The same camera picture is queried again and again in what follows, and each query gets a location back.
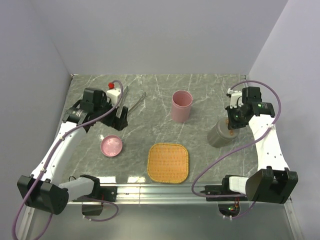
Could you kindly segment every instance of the gray marble surface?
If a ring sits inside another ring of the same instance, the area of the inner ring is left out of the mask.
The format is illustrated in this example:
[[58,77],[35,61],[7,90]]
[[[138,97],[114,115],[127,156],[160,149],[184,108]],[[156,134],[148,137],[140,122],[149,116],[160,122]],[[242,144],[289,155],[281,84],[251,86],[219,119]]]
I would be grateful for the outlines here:
[[[87,87],[108,89],[112,80],[121,80],[129,91],[124,105],[133,106],[143,92],[144,101],[128,116],[128,127],[117,131],[96,123],[80,142],[68,162],[63,180],[69,176],[88,174],[104,177],[109,183],[152,183],[147,173],[148,152],[156,143],[177,143],[189,152],[189,176],[196,176],[219,156],[253,140],[249,127],[243,128],[237,139],[223,148],[207,143],[207,133],[218,119],[227,116],[229,98],[227,88],[240,81],[239,75],[217,74],[159,74],[159,75],[76,75],[71,82],[65,109],[82,98]],[[171,99],[177,90],[189,91],[193,96],[190,118],[186,123],[171,120]],[[122,152],[106,157],[100,150],[104,137],[117,135],[123,141]],[[258,165],[255,146],[239,151],[209,170],[201,182],[220,182],[226,174],[251,176]]]

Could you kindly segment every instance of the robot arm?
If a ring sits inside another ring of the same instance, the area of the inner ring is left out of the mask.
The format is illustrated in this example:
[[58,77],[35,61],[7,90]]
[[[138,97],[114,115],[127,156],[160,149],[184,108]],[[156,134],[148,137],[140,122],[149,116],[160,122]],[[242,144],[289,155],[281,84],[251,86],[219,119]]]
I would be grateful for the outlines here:
[[276,127],[272,124],[275,117],[272,104],[262,102],[259,87],[243,88],[242,93],[229,89],[227,96],[231,98],[226,108],[229,129],[249,125],[255,140],[271,129],[255,144],[257,172],[251,177],[226,176],[224,182],[229,184],[230,191],[244,194],[250,201],[285,203],[298,182],[298,175],[290,171],[283,157]]
[[[41,163],[32,171],[30,176],[21,176],[18,180],[17,186],[23,198],[35,182],[35,179],[40,175],[46,159],[57,141],[76,126],[95,119],[109,111],[119,100],[119,96],[120,91],[117,88],[112,88],[106,93],[95,88],[86,88],[84,90],[82,99],[78,100],[66,111],[58,135]],[[122,108],[120,117],[116,116],[118,110],[119,109],[116,108],[100,121],[119,131],[122,130],[128,126],[128,108],[125,106]],[[82,196],[95,199],[99,197],[100,180],[94,176],[81,175],[76,180],[61,183],[66,164],[70,160],[79,142],[87,135],[90,127],[92,127],[92,125],[76,129],[58,146],[45,173],[27,199],[27,206],[57,215],[60,214],[67,203],[72,200]]]

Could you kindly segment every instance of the pink bowl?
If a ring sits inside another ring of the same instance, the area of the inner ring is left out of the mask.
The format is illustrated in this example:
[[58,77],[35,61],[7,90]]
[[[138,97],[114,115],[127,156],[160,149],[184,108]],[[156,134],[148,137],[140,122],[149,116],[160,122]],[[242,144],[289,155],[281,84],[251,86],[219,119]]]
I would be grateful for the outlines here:
[[121,138],[116,135],[106,136],[101,142],[101,152],[107,157],[117,156],[122,150]]

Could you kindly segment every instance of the white enclosure wall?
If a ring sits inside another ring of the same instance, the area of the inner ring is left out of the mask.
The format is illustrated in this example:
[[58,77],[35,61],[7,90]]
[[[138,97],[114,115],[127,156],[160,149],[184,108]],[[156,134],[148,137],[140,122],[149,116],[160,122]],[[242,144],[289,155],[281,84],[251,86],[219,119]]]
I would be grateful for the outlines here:
[[248,74],[288,0],[31,0],[72,74]]
[[277,131],[285,159],[299,176],[292,199],[307,240],[320,239],[319,9],[320,1],[289,0],[249,74],[282,100]]
[[0,35],[0,236],[9,240],[17,181],[51,145],[70,75],[29,1],[0,1]]

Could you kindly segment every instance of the orange placemat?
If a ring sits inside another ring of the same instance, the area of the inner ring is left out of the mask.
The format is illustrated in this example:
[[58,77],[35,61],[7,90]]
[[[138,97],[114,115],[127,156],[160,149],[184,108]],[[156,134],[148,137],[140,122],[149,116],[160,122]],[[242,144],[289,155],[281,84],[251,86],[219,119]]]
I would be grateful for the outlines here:
[[149,150],[147,172],[158,183],[180,184],[189,175],[189,154],[180,144],[157,143]]

